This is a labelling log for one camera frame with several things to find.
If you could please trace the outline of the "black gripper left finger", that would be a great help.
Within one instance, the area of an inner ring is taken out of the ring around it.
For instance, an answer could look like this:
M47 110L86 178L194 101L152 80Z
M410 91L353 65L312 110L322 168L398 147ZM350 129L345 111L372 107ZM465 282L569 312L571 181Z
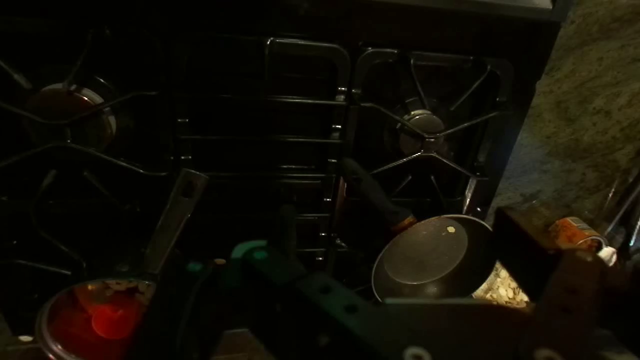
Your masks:
M275 360L250 327L256 308L234 266L170 261L135 336L135 360Z

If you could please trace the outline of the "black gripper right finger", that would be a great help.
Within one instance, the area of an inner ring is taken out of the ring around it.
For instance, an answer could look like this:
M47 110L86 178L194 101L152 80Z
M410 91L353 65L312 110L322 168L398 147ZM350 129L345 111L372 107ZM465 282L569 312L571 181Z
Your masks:
M496 210L496 251L533 302L526 353L562 360L638 356L638 275L623 263L606 266L585 249L562 249L539 212Z

